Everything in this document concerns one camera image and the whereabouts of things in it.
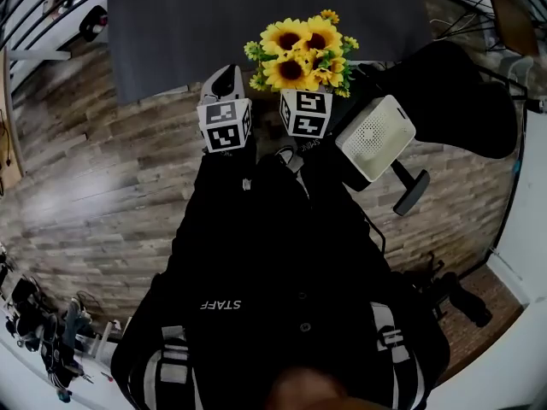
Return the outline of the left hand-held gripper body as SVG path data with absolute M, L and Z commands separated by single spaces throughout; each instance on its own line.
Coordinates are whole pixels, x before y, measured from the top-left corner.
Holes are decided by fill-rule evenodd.
M 240 98 L 197 107 L 208 152 L 242 149 L 246 145 L 252 124 L 251 106 L 249 98 Z

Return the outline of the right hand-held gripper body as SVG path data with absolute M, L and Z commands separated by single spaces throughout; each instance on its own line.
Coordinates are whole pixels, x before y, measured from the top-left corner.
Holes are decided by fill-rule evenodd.
M 323 138 L 332 112 L 332 94 L 283 89 L 279 114 L 289 136 Z

